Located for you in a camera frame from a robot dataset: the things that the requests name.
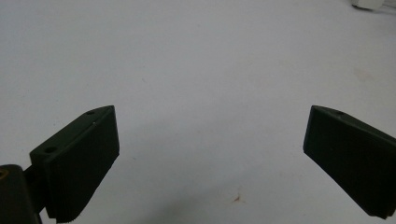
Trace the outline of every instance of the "white table surface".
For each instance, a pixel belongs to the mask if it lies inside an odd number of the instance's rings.
[[[396,223],[303,153],[311,105],[396,136],[388,7],[1,1],[0,97],[0,164],[24,169],[77,116],[116,107],[120,156],[74,223]]]

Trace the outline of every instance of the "small stain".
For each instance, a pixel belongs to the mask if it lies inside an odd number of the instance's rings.
[[[374,77],[370,73],[359,68],[353,69],[353,75],[355,75],[360,82],[367,82],[374,80]]]
[[[233,203],[245,203],[245,201],[243,201],[242,198],[241,198],[241,193],[240,192],[238,192],[238,195],[233,200]]]

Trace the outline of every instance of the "white object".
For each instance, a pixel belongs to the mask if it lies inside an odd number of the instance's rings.
[[[352,5],[367,9],[378,9],[384,4],[385,0],[352,0]]]

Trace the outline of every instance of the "black plastic part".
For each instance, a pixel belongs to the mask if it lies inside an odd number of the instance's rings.
[[[119,156],[114,106],[88,111],[30,153],[32,166],[0,166],[0,223],[40,224],[46,207],[57,222],[84,209]]]
[[[0,166],[0,192],[0,223],[41,223],[20,166]]]
[[[30,153],[44,179],[49,217],[70,222],[84,209],[119,156],[114,106],[84,113]]]
[[[313,105],[304,152],[368,215],[393,215],[396,139],[346,113]]]

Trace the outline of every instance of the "mounting hole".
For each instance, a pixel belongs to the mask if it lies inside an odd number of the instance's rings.
[[[56,149],[57,149],[56,147],[47,147],[46,149],[44,149],[44,152],[50,154],[56,151]]]
[[[0,180],[5,178],[8,175],[9,171],[8,170],[2,170],[0,169]]]

